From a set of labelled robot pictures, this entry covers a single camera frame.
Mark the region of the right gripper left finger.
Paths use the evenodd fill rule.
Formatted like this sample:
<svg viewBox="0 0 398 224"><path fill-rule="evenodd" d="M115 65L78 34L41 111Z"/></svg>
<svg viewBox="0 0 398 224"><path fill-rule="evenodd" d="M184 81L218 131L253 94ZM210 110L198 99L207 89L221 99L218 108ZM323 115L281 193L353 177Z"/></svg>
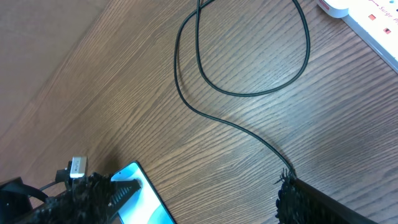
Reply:
<svg viewBox="0 0 398 224"><path fill-rule="evenodd" d="M110 176L93 173L73 182L72 187L26 215L13 219L16 224L108 223L108 204L116 192Z"/></svg>

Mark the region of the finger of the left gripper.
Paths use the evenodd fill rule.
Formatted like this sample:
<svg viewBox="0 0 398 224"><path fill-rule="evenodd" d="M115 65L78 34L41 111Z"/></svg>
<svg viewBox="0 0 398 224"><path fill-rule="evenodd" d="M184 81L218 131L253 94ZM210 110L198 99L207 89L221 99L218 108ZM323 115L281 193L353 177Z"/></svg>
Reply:
<svg viewBox="0 0 398 224"><path fill-rule="evenodd" d="M114 220L124 204L141 189L140 182L137 179L115 181L112 184L116 187L116 190L111 194L111 199L106 210L110 220Z"/></svg>

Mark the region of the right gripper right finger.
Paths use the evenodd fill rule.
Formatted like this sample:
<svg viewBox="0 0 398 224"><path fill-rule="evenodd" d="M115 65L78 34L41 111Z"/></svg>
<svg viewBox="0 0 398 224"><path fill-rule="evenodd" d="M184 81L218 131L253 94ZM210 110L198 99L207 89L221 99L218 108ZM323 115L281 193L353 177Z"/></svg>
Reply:
<svg viewBox="0 0 398 224"><path fill-rule="evenodd" d="M283 170L276 219L283 224L376 224Z"/></svg>

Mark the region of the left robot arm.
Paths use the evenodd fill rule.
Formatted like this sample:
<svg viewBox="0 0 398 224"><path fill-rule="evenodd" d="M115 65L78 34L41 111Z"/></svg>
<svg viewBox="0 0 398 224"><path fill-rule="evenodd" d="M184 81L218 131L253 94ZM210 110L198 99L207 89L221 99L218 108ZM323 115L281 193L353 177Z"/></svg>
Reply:
<svg viewBox="0 0 398 224"><path fill-rule="evenodd" d="M92 174L49 197L16 178L1 184L1 223L110 223L140 189L137 179L112 181Z"/></svg>

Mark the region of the Samsung Galaxy smartphone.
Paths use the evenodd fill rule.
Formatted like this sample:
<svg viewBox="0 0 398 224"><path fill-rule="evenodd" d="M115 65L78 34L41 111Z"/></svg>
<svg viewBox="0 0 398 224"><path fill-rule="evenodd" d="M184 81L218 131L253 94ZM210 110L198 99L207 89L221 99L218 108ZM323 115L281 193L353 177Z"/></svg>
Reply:
<svg viewBox="0 0 398 224"><path fill-rule="evenodd" d="M118 215L123 224L176 224L177 222L145 174L141 165L134 161L117 171L112 181L137 180L140 189L119 209Z"/></svg>

